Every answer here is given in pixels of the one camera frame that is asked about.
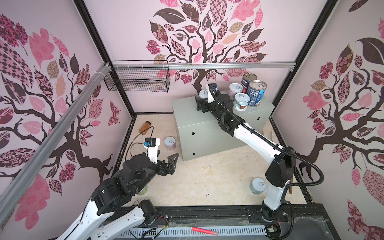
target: wire basket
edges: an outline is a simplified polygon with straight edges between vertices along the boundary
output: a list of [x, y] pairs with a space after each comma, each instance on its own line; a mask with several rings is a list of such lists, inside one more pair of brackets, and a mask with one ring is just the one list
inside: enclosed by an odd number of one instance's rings
[[104, 82], [109, 91], [168, 92], [170, 75], [168, 61], [126, 60], [112, 61], [114, 72], [109, 72]]

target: pink wall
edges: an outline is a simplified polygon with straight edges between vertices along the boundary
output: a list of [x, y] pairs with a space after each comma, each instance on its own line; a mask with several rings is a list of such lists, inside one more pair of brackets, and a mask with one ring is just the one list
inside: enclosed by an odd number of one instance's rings
[[310, 192], [340, 238], [382, 239], [384, 2], [356, 3], [337, 6], [273, 117], [286, 143], [323, 171]]
[[[0, 14], [3, 193], [102, 60], [72, 1], [12, 1]], [[119, 94], [102, 82], [1, 226], [0, 239], [61, 235], [110, 175], [129, 122]]]
[[[260, 54], [258, 58], [262, 61], [294, 61], [326, 1], [221, 0], [217, 6], [214, 6], [212, 2], [208, 0], [136, 2], [97, 0], [86, 1], [86, 4], [112, 60], [148, 60], [154, 59], [156, 56], [160, 59], [167, 58], [169, 61], [175, 58], [176, 63], [206, 63], [209, 62], [208, 56], [211, 53], [213, 54], [212, 62], [220, 62], [230, 57], [232, 57], [231, 62], [239, 61], [242, 56], [256, 53]], [[179, 13], [183, 19], [169, 18], [168, 15], [161, 13], [162, 9], [171, 9]], [[198, 22], [203, 23], [207, 14], [213, 23], [212, 31], [199, 29], [186, 32], [185, 26], [198, 27]], [[167, 37], [162, 39], [163, 42], [159, 40], [160, 38], [154, 37], [153, 25], [151, 26], [150, 21], [161, 26], [160, 35], [166, 33]], [[216, 38], [214, 43], [214, 37], [223, 30], [222, 26], [225, 21], [227, 30], [223, 37], [219, 40]], [[244, 34], [241, 39], [244, 41], [239, 43], [244, 26], [250, 23], [249, 32]], [[252, 32], [255, 33], [255, 30], [259, 30], [261, 33], [259, 37], [253, 39], [251, 35]], [[175, 34], [185, 36], [188, 34], [188, 37], [183, 40], [179, 35], [179, 39], [177, 39]], [[219, 49], [203, 50], [203, 45], [208, 49], [213, 43]], [[246, 43], [252, 43], [253, 48], [246, 49], [246, 47], [239, 46]], [[234, 58], [237, 50], [240, 51], [239, 58]], [[203, 57], [195, 60], [200, 53]], [[270, 101], [273, 100], [287, 73], [286, 69], [249, 69], [249, 71], [268, 84], [266, 97]], [[218, 72], [221, 74], [216, 74], [216, 80], [210, 79], [208, 82], [217, 81], [223, 90], [226, 90], [230, 83], [241, 81], [242, 74], [238, 76], [232, 74], [231, 76], [224, 70], [218, 70]], [[200, 81], [199, 78], [184, 84], [180, 81], [175, 82], [173, 74], [171, 74], [168, 93], [127, 92], [134, 110], [136, 112], [172, 111], [172, 100], [197, 95], [199, 88], [194, 87], [193, 84]], [[193, 76], [193, 70], [184, 74]], [[205, 74], [200, 74], [200, 77], [203, 78], [201, 81], [203, 86], [207, 83]], [[226, 75], [229, 81], [225, 81], [222, 74]]]

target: bottle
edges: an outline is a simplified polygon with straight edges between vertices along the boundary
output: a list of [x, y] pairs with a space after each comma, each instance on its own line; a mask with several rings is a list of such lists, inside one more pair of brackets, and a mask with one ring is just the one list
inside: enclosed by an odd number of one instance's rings
[[142, 133], [141, 133], [142, 135], [147, 134], [147, 132], [148, 132], [148, 129], [147, 129], [147, 128], [149, 128], [150, 126], [151, 126], [151, 123], [148, 122], [148, 121], [146, 121], [146, 122], [141, 126], [141, 128], [140, 128], [140, 130], [139, 130], [139, 133], [142, 132]]

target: gray metal box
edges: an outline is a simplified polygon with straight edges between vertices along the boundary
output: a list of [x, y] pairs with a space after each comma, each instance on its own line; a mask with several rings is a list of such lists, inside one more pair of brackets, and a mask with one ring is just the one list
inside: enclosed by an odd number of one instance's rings
[[[172, 107], [184, 161], [246, 145], [224, 132], [210, 112], [197, 111], [195, 97], [174, 100]], [[233, 113], [261, 133], [274, 108], [263, 97], [259, 106]]]

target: silver metal beam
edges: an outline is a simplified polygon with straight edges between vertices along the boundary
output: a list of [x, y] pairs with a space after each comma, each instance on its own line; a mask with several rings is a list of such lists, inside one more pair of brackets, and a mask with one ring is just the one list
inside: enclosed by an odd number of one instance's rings
[[[229, 69], [229, 68], [294, 68], [295, 62], [259, 62], [259, 63], [172, 63], [170, 70], [178, 69]], [[114, 68], [166, 68], [166, 64], [127, 64], [124, 61], [114, 62]]]
[[25, 191], [35, 180], [35, 177], [39, 173], [41, 167], [63, 138], [65, 132], [76, 119], [81, 109], [85, 106], [87, 100], [91, 97], [97, 85], [99, 85], [109, 71], [110, 69], [108, 63], [103, 63], [103, 65], [99, 67], [97, 72], [84, 87], [81, 94], [75, 99], [68, 111], [52, 129], [51, 133], [37, 148], [32, 158], [25, 164], [25, 166], [23, 166], [20, 173], [2, 194], [0, 197], [0, 225], [3, 224]]

